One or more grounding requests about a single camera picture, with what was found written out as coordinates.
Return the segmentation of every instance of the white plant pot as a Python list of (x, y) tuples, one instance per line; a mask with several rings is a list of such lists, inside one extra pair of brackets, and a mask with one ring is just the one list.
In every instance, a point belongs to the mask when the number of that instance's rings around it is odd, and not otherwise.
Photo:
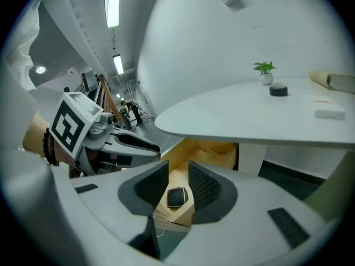
[(271, 85), (273, 81), (273, 75), (272, 73), (269, 74), (260, 74), (260, 82), (263, 85)]

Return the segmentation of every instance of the ceiling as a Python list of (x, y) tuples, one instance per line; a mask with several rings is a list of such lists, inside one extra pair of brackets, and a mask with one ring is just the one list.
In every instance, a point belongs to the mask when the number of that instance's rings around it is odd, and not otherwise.
[[(62, 34), (44, 5), (40, 4), (38, 13), (39, 34), (29, 50), (34, 65), (29, 71), (29, 77), (35, 86), (60, 77), (66, 74), (69, 68), (83, 62), (81, 56)], [(38, 66), (46, 67), (46, 71), (43, 74), (37, 74)]]
[(134, 68), (140, 10), (145, 0), (120, 0), (120, 24), (108, 28), (104, 0), (69, 0), (75, 19), (111, 86), (121, 85), (112, 56), (121, 54), (124, 69)]

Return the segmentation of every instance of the potted plant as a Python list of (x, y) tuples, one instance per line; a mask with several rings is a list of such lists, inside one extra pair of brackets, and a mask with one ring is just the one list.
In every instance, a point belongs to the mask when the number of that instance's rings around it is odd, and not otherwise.
[(254, 63), (253, 65), (257, 65), (255, 68), (253, 68), (254, 70), (260, 71), (260, 82), (263, 85), (270, 85), (273, 81), (273, 76), (272, 73), (270, 73), (270, 71), (272, 69), (276, 69), (276, 67), (274, 67), (272, 65), (272, 61), (270, 63)]

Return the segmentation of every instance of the rectangular light fixture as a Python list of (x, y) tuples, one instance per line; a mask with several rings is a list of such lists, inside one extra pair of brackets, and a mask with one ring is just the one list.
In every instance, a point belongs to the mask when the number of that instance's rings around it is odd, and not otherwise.
[(121, 60), (121, 55), (115, 55), (113, 56), (113, 62), (115, 63), (116, 70), (119, 75), (123, 74), (123, 66), (122, 66), (122, 60)]
[(105, 0), (107, 27), (116, 27), (119, 24), (120, 0)]

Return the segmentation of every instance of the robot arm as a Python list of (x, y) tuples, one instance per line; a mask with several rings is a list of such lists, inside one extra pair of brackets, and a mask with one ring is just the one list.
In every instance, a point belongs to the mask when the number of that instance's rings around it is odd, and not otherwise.
[[(50, 133), (87, 175), (113, 167), (136, 167), (160, 159), (160, 148), (136, 133), (114, 127), (111, 113), (82, 93), (64, 93)], [(94, 166), (87, 149), (98, 152)]]

